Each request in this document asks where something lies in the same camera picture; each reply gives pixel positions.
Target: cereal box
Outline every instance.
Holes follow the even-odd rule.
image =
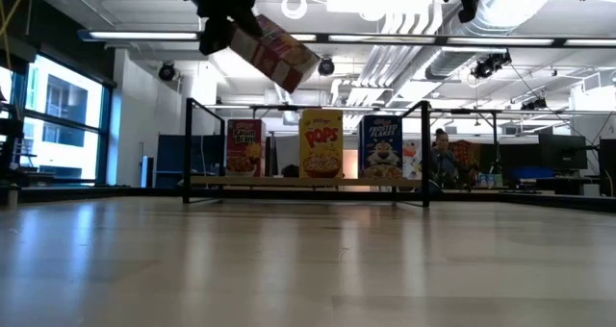
[[[402,118],[366,115],[359,125],[358,176],[402,178]]]
[[[255,38],[232,25],[231,49],[288,92],[308,79],[320,58],[264,15],[257,21],[263,36]]]
[[[261,120],[232,119],[227,124],[226,175],[262,177],[266,166],[266,125]]]
[[[299,121],[299,176],[343,177],[343,113],[306,110]]]
[[[422,141],[402,141],[402,174],[405,179],[422,179]]]

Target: white wall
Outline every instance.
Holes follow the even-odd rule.
[[[138,187],[141,155],[156,158],[158,135],[181,134],[182,96],[131,61],[126,50],[115,52],[114,79],[107,180]]]
[[[195,78],[193,77],[193,75],[184,76],[182,78],[181,84],[182,84],[182,87],[181,87],[182,89],[181,91],[182,92],[182,110],[186,109],[186,99],[189,97],[199,96],[199,97],[195,97],[194,99],[197,100],[199,103],[203,101],[203,98],[202,98],[203,89],[200,88],[203,85],[203,83],[199,83],[198,80],[197,80],[197,83],[195,83]],[[214,88],[214,90],[211,90],[210,88],[208,88],[208,93],[212,94],[212,92],[214,93],[213,94],[214,98],[210,98],[208,101],[206,101],[205,105],[216,103],[216,89]],[[181,124],[181,129],[180,129],[180,134],[182,135],[184,135],[186,131],[185,121],[184,121],[185,118],[186,118],[186,114],[184,111],[182,111],[182,114],[181,114],[182,124]],[[193,136],[217,135],[219,133],[220,133],[219,121],[217,121],[213,116],[199,109],[195,109],[194,111],[192,111],[192,135]]]
[[[584,92],[581,86],[571,89],[571,106],[575,111],[610,111],[614,110],[616,105],[616,95],[614,88],[595,88],[590,91]],[[614,134],[616,129],[616,115],[608,116],[577,116],[571,124],[577,132],[573,132],[572,135],[583,135],[587,141],[592,142],[594,145],[600,143],[601,138],[616,138]],[[592,165],[599,169],[599,162],[597,160],[597,152],[588,151],[586,153],[588,158],[588,169],[582,170],[584,175],[598,174]]]

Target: wooden shelf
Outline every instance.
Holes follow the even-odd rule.
[[[272,177],[191,177],[193,186],[222,185],[245,187],[402,187],[418,188],[422,181],[407,179],[272,178]]]

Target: computer monitor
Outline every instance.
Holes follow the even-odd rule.
[[[582,136],[539,135],[541,165],[555,170],[588,168],[586,138]]]

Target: frosted flakes cereal box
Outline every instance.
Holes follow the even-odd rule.
[[[231,177],[262,177],[266,166],[266,125],[262,120],[231,119],[227,124],[227,166]]]
[[[358,176],[402,178],[402,118],[365,115],[359,125]]]
[[[343,177],[343,113],[306,110],[299,122],[299,176]]]

